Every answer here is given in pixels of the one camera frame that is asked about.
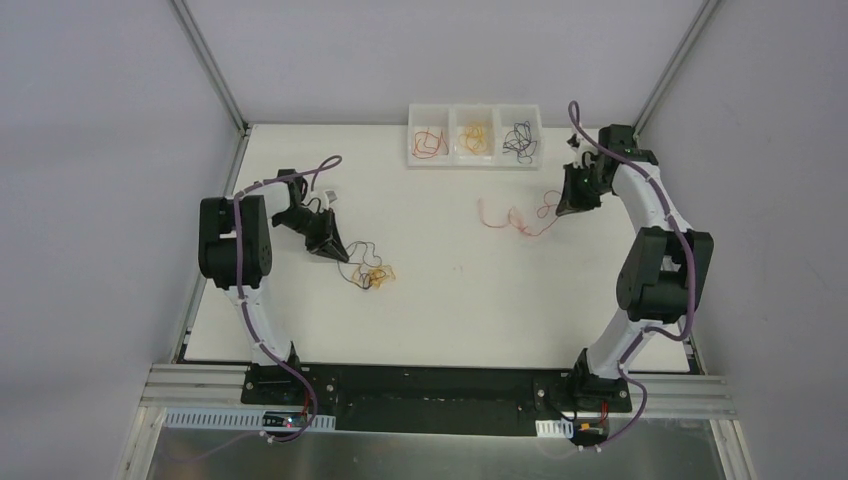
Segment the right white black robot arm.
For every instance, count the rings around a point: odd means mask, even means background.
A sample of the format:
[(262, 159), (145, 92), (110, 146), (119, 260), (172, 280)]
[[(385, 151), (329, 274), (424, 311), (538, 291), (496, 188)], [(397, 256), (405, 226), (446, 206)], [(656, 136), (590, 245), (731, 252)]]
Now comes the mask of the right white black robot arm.
[(627, 411), (625, 375), (648, 341), (690, 336), (714, 239), (682, 219), (662, 184), (658, 160), (637, 146), (632, 127), (609, 125), (596, 138), (576, 127), (568, 145), (575, 159), (564, 167), (557, 216), (597, 209), (612, 194), (624, 204), (635, 237), (616, 280), (618, 310), (581, 351), (559, 395), (580, 410)]

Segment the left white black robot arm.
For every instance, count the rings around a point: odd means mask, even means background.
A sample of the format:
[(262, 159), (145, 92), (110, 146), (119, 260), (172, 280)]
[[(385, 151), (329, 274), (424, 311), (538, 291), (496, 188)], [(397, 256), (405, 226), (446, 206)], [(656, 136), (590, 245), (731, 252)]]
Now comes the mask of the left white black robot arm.
[(294, 340), (277, 318), (272, 301), (271, 229), (283, 226), (303, 237), (307, 253), (346, 263), (349, 254), (328, 198), (313, 210), (304, 172), (281, 169), (231, 197), (199, 204), (198, 265), (201, 275), (224, 292), (249, 340), (252, 365), (269, 367), (266, 389), (281, 404), (312, 397), (314, 387), (299, 365)]

